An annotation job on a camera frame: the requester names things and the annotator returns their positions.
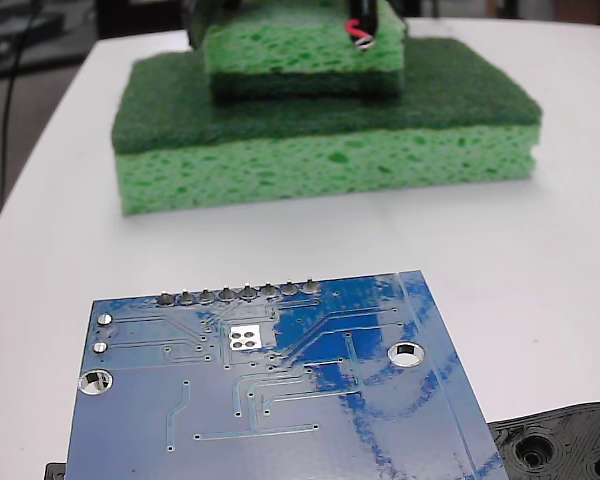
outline large green sponge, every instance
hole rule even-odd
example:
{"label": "large green sponge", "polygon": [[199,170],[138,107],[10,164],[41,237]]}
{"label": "large green sponge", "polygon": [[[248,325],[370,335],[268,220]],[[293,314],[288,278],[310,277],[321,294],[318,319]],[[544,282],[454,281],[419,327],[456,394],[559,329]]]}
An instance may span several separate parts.
{"label": "large green sponge", "polygon": [[378,5],[374,48],[353,47],[343,0],[244,0],[205,39],[216,98],[322,94],[399,95],[404,87],[405,24]]}
{"label": "large green sponge", "polygon": [[455,40],[406,59],[400,98],[227,105],[196,53],[139,62],[113,130],[123,211],[530,175],[541,111],[522,89]]}

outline white tabletop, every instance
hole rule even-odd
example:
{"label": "white tabletop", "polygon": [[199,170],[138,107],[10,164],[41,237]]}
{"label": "white tabletop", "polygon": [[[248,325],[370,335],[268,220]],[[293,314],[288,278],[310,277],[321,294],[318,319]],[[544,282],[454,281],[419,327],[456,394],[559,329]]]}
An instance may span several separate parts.
{"label": "white tabletop", "polygon": [[421,269],[488,421],[600,401],[600,28],[453,20],[545,111],[533,179],[123,218],[109,133],[134,60],[101,42],[0,218],[0,480],[64,461],[91,302]]}

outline small green sponge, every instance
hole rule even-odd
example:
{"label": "small green sponge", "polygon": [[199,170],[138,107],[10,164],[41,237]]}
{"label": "small green sponge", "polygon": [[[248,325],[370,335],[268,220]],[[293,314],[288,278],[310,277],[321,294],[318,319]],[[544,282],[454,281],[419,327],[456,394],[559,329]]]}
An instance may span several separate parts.
{"label": "small green sponge", "polygon": [[450,39],[406,44],[392,99],[214,104],[197,53],[134,66],[113,130],[126,214],[526,178],[541,110]]}
{"label": "small green sponge", "polygon": [[322,94],[396,96],[404,86],[405,23],[378,4],[376,45],[360,52],[343,0],[244,0],[205,39],[216,98]]}

